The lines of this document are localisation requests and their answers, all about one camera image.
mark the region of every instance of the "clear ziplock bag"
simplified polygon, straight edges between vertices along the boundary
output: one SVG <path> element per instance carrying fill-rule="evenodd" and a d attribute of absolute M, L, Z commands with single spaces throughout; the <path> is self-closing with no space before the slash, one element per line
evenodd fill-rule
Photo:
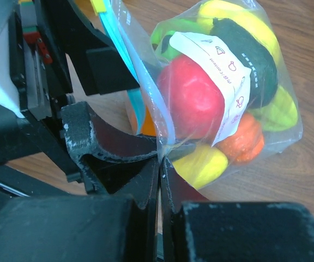
<path fill-rule="evenodd" d="M 133 131 L 157 136 L 159 158 L 192 186 L 301 139 L 279 43 L 256 1 L 201 1 L 152 35 L 121 0 L 104 2 L 103 24 L 115 28 L 141 86 L 126 103 Z"/>

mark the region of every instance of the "red toy apple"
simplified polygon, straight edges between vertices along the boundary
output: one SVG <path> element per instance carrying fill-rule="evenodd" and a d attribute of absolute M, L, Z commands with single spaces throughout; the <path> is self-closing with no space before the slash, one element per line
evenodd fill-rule
<path fill-rule="evenodd" d="M 215 138 L 225 101 L 207 73 L 186 55 L 176 57 L 158 79 L 177 138 Z"/>

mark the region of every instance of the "white label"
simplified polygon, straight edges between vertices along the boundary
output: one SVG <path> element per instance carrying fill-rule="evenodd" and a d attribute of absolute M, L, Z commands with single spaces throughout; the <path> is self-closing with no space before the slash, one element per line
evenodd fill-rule
<path fill-rule="evenodd" d="M 251 69 L 219 37 L 175 32 L 170 45 L 199 64 L 224 97 L 225 113 L 213 145 L 233 135 L 249 101 Z"/>

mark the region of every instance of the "wooden surface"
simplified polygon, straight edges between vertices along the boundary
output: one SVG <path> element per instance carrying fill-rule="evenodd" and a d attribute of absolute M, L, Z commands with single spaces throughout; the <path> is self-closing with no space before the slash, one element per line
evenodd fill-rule
<path fill-rule="evenodd" d="M 77 3 L 94 25 L 100 27 L 89 0 Z M 196 0 L 126 0 L 125 3 L 151 33 L 157 22 L 187 10 Z M 268 13 L 280 42 L 298 97 L 304 136 L 283 154 L 224 176 L 202 193 L 216 201 L 296 201 L 314 214 L 314 0 L 259 0 L 259 3 Z M 74 74 L 73 82 L 77 100 L 89 101 L 107 122 L 130 131 L 122 94 L 86 98 Z M 66 183 L 64 174 L 43 154 L 18 159 L 10 165 L 68 192 L 84 193 L 82 185 Z"/>

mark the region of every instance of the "bag of toy fruit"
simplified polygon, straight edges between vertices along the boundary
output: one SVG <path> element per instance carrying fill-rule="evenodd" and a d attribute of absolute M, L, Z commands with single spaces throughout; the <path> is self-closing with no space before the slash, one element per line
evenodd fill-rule
<path fill-rule="evenodd" d="M 150 36 L 120 0 L 111 3 L 146 108 L 127 102 L 132 128 L 157 136 L 160 159 L 169 156 L 193 187 L 301 138 L 279 43 L 256 1 L 201 1 Z"/>

